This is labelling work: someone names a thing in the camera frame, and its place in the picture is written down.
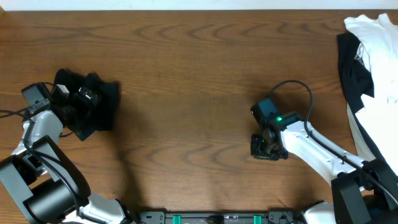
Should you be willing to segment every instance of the crumpled black fabric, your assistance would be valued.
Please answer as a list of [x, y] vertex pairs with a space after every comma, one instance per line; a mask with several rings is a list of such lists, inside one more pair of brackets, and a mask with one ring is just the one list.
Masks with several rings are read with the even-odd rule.
[[85, 86], [101, 97], [100, 104], [90, 115], [79, 120], [79, 124], [68, 127], [84, 141], [94, 131], [110, 131], [113, 128], [114, 115], [120, 101], [119, 83], [106, 83], [96, 73], [89, 73], [87, 76], [80, 75], [69, 69], [60, 69], [55, 75], [54, 84], [65, 85], [70, 97], [78, 93], [80, 87]]
[[380, 150], [355, 116], [355, 113], [364, 106], [361, 95], [366, 94], [374, 97], [372, 75], [359, 60], [356, 60], [356, 53], [360, 43], [359, 39], [352, 33], [337, 36], [340, 83], [344, 97], [354, 114], [355, 122], [365, 143], [376, 158], [384, 160]]

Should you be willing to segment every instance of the black garment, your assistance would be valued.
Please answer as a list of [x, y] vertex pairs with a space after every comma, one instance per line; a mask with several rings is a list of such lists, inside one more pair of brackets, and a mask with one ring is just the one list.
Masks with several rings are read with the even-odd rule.
[[[70, 92], [67, 106], [68, 111], [72, 110], [75, 120], [70, 122], [67, 127], [80, 140], [85, 140], [94, 131], [112, 130], [114, 115], [120, 99], [119, 83], [106, 83], [96, 73], [89, 73], [84, 77], [68, 69], [60, 69], [55, 75], [54, 84], [65, 85]], [[82, 86], [100, 97], [100, 103], [91, 111], [79, 100], [81, 96], [78, 96], [78, 91]]]
[[355, 113], [363, 108], [361, 95], [374, 97], [374, 86], [371, 73], [356, 60], [356, 53], [360, 45], [358, 38], [352, 33], [337, 36], [338, 44], [338, 73], [344, 96], [351, 108], [355, 122], [365, 143], [376, 158], [384, 160], [376, 144], [358, 121]]

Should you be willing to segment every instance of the wooden table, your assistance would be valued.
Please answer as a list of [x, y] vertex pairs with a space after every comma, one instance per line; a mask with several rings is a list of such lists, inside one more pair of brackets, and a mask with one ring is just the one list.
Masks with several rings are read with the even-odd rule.
[[[137, 211], [267, 210], [331, 202], [306, 163], [250, 156], [258, 131], [250, 107], [275, 84], [310, 85], [310, 121], [355, 152], [337, 71], [343, 19], [381, 11], [11, 12], [0, 16], [0, 108], [27, 106], [21, 89], [51, 82], [59, 68], [122, 83], [112, 132], [60, 147], [91, 190]], [[398, 12], [389, 11], [398, 23]], [[308, 93], [290, 84], [278, 105], [304, 113]], [[0, 122], [0, 158], [22, 136], [21, 119]], [[25, 223], [0, 187], [0, 223]]]

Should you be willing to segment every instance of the cloth pile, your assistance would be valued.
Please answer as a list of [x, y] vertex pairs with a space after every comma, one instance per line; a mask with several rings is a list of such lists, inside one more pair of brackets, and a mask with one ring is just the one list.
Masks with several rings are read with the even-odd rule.
[[387, 14], [344, 22], [338, 70], [358, 155], [383, 159], [398, 174], [398, 26]]

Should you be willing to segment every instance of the white wall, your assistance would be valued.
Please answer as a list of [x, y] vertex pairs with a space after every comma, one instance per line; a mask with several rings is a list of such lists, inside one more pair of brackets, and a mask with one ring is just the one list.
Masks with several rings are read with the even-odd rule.
[[398, 0], [0, 0], [5, 11], [398, 9]]

